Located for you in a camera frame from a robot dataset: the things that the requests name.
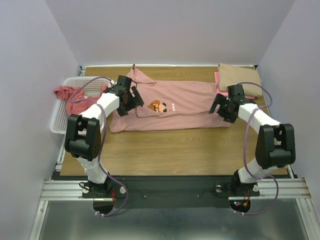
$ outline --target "plastic basket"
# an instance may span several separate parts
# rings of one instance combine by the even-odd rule
[[[84,84],[89,82],[95,76],[76,76],[67,78],[63,85],[71,87],[82,87]],[[83,90],[84,95],[90,97],[99,97],[100,96],[100,86],[106,84],[110,87],[110,83],[107,79],[100,78],[94,80],[92,83],[88,84]],[[56,101],[54,112],[50,124],[50,131],[55,134],[66,134],[68,115],[66,111],[66,101],[58,99]]]

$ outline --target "wall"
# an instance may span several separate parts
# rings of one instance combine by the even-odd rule
[[[258,64],[294,0],[46,0],[80,65]]]
[[[1,1],[0,35],[0,239],[26,240],[62,140],[53,89],[79,68],[43,0]]]
[[[258,71],[270,91],[271,114],[295,129],[293,170],[305,177],[320,216],[320,1],[297,0]]]

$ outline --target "wooden tabletop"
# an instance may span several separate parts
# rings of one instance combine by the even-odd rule
[[[154,80],[214,82],[217,67],[139,67]],[[115,81],[130,67],[88,67],[86,76],[107,76]],[[263,97],[256,99],[265,105]],[[112,175],[232,175],[244,166],[246,122],[237,119],[226,128],[108,133],[102,150],[103,166]],[[250,129],[247,159],[255,155],[257,134]],[[80,163],[66,152],[61,175],[84,176]],[[287,174],[285,168],[273,174]]]

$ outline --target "purple cable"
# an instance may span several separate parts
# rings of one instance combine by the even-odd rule
[[[244,164],[244,168],[245,170],[247,171],[247,173],[254,179],[256,180],[261,180],[261,179],[265,179],[265,178],[272,178],[275,182],[275,185],[276,185],[276,193],[275,193],[275,197],[274,197],[274,200],[272,201],[272,203],[270,204],[269,207],[267,207],[266,209],[264,210],[261,210],[261,211],[257,211],[257,212],[253,212],[253,213],[244,213],[244,212],[238,212],[237,213],[240,213],[240,214],[244,214],[244,215],[258,215],[258,214],[262,214],[266,211],[268,211],[269,209],[271,209],[275,204],[276,204],[276,201],[278,199],[278,196],[279,196],[279,184],[277,182],[277,179],[272,176],[271,174],[267,174],[263,177],[257,177],[257,176],[254,176],[250,171],[249,171],[249,168],[248,168],[248,164],[247,164],[247,154],[246,154],[246,151],[247,151],[247,141],[248,141],[248,133],[249,133],[249,128],[250,128],[250,123],[252,121],[252,119],[254,118],[254,115],[256,113],[256,111],[258,111],[259,109],[264,109],[264,108],[269,108],[272,104],[273,104],[273,99],[270,95],[270,93],[262,86],[260,86],[259,84],[256,84],[256,83],[253,83],[253,82],[248,82],[248,81],[244,81],[244,82],[240,82],[238,83],[238,85],[240,84],[252,84],[252,85],[255,85],[255,86],[258,86],[260,87],[262,90],[264,90],[266,92],[266,94],[269,96],[270,98],[270,104],[269,105],[266,105],[266,106],[261,106],[259,108],[256,108],[255,110],[253,110],[253,112],[251,113],[249,119],[248,119],[248,123],[246,125],[246,128],[245,128],[245,135],[244,135],[244,143],[243,143],[243,164]]]
[[[98,104],[96,101],[94,101],[92,99],[83,98],[83,99],[78,99],[78,100],[75,100],[75,101],[72,100],[75,97],[75,95],[78,94],[85,86],[87,86],[88,84],[90,84],[91,82],[93,82],[94,80],[97,80],[97,79],[107,79],[107,80],[109,80],[110,84],[113,85],[111,83],[112,80],[109,77],[106,77],[106,76],[95,77],[95,78],[91,79],[90,81],[88,81],[86,84],[84,84],[82,87],[80,87],[74,94],[72,94],[72,96],[69,99],[69,102],[72,103],[72,104],[76,104],[76,103],[79,103],[79,102],[82,102],[82,101],[92,102],[92,103],[96,104],[101,109],[101,112],[102,112],[102,115],[103,115],[103,122],[104,122],[104,131],[103,131],[103,137],[102,137],[102,147],[101,147],[100,152],[98,154],[98,166],[100,167],[102,172],[108,178],[110,178],[112,181],[114,181],[115,183],[117,183],[120,186],[122,186],[125,189],[125,192],[126,192],[125,199],[124,199],[123,203],[121,204],[121,206],[117,210],[115,210],[113,212],[110,212],[108,214],[101,214],[99,212],[95,212],[97,215],[99,215],[101,217],[110,217],[110,216],[113,216],[116,213],[118,213],[126,205],[126,203],[128,201],[128,197],[129,197],[129,192],[128,192],[127,187],[122,182],[118,181],[113,176],[111,176],[101,164],[101,153],[102,153],[102,149],[104,147],[104,144],[105,144],[105,141],[106,141],[106,137],[107,137],[107,116],[106,116],[104,108],[100,104]]]

